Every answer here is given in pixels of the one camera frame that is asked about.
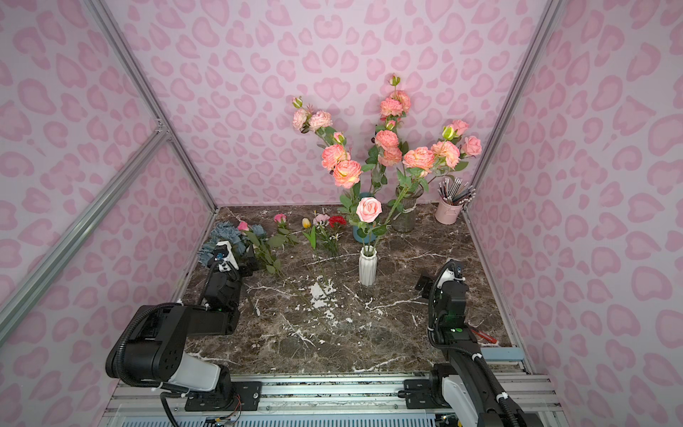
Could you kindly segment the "white ribbed ceramic vase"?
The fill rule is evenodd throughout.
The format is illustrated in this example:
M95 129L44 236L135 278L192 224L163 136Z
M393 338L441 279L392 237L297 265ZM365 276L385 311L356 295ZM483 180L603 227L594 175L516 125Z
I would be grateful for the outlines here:
M359 255L359 282L363 286L373 286L378 265L377 250L374 246L364 246Z

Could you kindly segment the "clear ribbed glass vase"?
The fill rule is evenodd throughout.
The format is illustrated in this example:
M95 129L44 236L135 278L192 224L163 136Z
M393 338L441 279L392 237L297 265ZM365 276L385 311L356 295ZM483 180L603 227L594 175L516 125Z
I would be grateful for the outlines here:
M393 231L398 233L410 233L414 230L416 221L416 206L418 199L423 195L424 189L420 183L413 185L407 190L400 200L400 205L391 219Z

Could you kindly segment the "teal cylindrical vase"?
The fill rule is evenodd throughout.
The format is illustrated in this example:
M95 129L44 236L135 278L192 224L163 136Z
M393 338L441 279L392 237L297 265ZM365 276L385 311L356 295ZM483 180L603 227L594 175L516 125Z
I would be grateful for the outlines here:
M382 204L369 193L361 193L360 195L361 199L357 205L356 214L360 222L372 223L382 213ZM354 225L352 230L355 240L364 245L373 243L376 240L376 236L371 229L371 226L367 226L366 229L360 229L359 226Z

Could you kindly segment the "light pink carnation flower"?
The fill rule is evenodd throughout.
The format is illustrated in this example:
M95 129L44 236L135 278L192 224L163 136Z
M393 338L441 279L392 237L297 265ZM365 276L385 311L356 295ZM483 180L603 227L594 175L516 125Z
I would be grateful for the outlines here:
M313 225L316 227L327 227L329 225L330 216L319 213L313 219Z

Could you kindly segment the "pale pink rose stem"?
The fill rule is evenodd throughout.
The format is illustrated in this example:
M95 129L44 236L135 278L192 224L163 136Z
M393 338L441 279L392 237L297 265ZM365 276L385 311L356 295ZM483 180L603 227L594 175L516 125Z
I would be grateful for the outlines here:
M387 233L387 225L379 220L382 214L382 203L374 197L363 197L353 215L353 225L362 238L361 254L366 257L376 255L376 246L380 238Z

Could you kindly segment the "large pink peony branch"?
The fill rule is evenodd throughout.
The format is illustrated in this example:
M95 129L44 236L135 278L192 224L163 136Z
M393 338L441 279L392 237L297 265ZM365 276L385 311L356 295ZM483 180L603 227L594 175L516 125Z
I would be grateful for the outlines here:
M420 183L424 189L423 194L425 194L429 190L431 180L455 171L460 160L458 142L461 139L454 138L454 130L449 124L443 129L439 140L430 147L409 149L406 142L400 141L403 158L401 163L394 166L397 169L398 185L393 199L389 202L389 213L385 220L388 228L393 231L391 227L392 216L407 190Z

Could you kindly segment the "light pink rose with stem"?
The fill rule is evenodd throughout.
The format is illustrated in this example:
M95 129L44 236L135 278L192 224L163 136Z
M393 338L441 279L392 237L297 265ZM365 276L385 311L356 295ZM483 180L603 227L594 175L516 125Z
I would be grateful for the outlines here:
M462 140L462 144L458 147L460 152L460 160L455 167L455 171L462 171L469 165L468 158L476 158L481 155L483 149L481 140L475 136L468 136Z

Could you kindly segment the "coral peony flower branch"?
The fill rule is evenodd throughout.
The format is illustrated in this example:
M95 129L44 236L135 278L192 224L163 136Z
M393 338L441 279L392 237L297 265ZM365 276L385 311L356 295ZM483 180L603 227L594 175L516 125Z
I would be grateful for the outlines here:
M368 192L375 195L388 183L387 169L401 163L403 153L398 135L393 130L384 129L377 132L373 142L363 170L368 172L370 177Z

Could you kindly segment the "pale pink peony branch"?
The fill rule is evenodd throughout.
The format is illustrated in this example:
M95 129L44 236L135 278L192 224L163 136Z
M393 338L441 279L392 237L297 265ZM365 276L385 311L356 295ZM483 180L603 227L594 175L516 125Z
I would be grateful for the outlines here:
M313 105L305 105L301 96L292 99L295 113L292 118L293 129L302 135L313 135L318 139L321 149L340 147L345 151L346 139L334 128L332 114L326 110L316 109Z

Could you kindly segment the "pink rose with long stem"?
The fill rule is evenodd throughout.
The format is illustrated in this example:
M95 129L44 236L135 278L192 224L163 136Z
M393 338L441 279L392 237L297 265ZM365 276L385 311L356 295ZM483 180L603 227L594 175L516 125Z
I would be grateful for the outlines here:
M464 134L466 133L466 131L469 129L469 127L470 127L469 124L463 120L460 120L460 119L454 120L451 123L451 128L453 128L453 130L454 130L454 138L455 139L462 138L464 136Z

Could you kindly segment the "pink peony flower branch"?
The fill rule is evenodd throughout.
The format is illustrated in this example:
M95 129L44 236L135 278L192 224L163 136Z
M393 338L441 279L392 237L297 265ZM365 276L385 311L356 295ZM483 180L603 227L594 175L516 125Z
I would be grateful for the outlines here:
M404 118L411 110L412 101L410 96L403 90L399 90L401 77L393 74L388 81L391 91L380 102L380 120L375 126L375 131L396 131Z

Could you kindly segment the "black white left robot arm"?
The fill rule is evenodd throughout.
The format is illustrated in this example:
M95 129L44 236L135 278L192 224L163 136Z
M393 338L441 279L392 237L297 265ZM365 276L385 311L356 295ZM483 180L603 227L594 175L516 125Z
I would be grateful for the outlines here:
M190 336L235 332L242 284L238 270L214 269L207 276L204 305L166 302L140 307L110 351L106 374L132 387L230 402L235 392L229 370L190 356L185 346Z

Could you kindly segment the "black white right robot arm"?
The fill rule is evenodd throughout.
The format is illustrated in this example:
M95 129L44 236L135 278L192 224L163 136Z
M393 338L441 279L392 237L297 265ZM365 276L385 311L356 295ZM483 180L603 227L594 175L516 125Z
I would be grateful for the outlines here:
M478 338L466 321L467 292L462 263L446 262L433 278L416 285L427 300L427 337L446 363L430 373L432 399L455 411L463 426L541 426L508 394L485 359Z

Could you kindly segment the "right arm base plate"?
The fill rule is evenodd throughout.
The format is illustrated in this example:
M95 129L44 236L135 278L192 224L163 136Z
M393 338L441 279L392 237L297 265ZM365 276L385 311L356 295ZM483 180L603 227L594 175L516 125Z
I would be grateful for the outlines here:
M405 380L403 389L398 391L398 397L405 400L407 409L449 408L443 398L436 395L428 378Z

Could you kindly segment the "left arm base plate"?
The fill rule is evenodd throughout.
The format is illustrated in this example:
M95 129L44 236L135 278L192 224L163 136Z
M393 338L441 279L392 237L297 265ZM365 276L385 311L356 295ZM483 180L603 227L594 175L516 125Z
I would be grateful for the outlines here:
M262 382L218 383L215 391L191 391L186 412L256 411L261 400Z

